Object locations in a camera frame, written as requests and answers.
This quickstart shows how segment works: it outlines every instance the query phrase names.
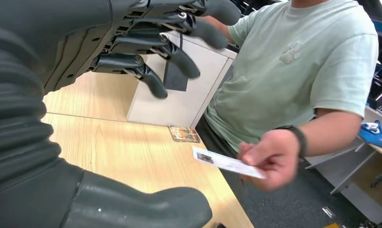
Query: man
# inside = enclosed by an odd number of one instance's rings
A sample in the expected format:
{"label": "man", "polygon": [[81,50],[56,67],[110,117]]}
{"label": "man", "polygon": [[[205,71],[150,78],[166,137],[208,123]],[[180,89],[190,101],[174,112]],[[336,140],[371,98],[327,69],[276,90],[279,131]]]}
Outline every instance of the man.
{"label": "man", "polygon": [[[374,25],[357,2],[280,2],[231,27],[206,20],[241,50],[233,78],[196,129],[209,150],[238,157],[266,176],[244,180],[263,190],[280,188],[294,179],[302,153],[331,153],[352,142],[378,57]],[[237,174],[222,173],[240,196]]]}

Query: cable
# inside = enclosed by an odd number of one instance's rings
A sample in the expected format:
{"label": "cable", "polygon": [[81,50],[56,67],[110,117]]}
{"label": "cable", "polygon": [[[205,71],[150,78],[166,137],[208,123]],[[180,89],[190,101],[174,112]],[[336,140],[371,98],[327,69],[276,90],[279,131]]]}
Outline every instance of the cable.
{"label": "cable", "polygon": [[179,34],[179,48],[182,50],[182,43],[183,43],[183,38],[182,38],[182,33]]}

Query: gray floor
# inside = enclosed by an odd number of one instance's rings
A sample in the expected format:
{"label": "gray floor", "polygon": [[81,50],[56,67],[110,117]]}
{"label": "gray floor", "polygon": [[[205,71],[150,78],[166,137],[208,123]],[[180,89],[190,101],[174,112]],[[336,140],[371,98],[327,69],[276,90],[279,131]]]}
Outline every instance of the gray floor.
{"label": "gray floor", "polygon": [[[300,163],[296,180],[271,193],[247,184],[247,195],[240,203],[255,228],[323,228],[337,222],[347,228],[358,228],[366,220],[341,194],[330,195],[333,186],[315,170],[305,170]],[[327,206],[335,214],[328,217]]]}

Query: black wristband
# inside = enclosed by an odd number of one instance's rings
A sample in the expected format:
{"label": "black wristband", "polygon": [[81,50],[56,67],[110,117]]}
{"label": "black wristband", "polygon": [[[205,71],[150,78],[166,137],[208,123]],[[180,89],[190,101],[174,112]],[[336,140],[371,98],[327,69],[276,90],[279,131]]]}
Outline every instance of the black wristband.
{"label": "black wristband", "polygon": [[297,127],[293,126],[293,125],[285,125],[285,126],[281,126],[281,127],[278,127],[276,129],[285,129],[285,130],[289,130],[291,132],[294,133],[294,135],[297,137],[298,139],[298,142],[300,144],[300,151],[298,153],[298,156],[300,158],[304,158],[307,154],[307,139],[304,135],[304,133],[298,129]]}

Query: robotic arm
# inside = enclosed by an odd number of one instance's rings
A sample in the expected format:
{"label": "robotic arm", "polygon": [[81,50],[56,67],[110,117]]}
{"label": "robotic arm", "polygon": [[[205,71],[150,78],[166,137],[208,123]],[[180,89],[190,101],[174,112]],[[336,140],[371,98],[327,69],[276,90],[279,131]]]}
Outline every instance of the robotic arm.
{"label": "robotic arm", "polygon": [[43,96],[87,71],[135,75],[167,97],[139,54],[156,53],[198,77],[161,33],[225,47],[223,35],[196,18],[205,15],[232,25],[240,12],[229,0],[0,1],[0,228],[201,228],[210,220],[195,189],[146,194],[67,163],[40,121]]}

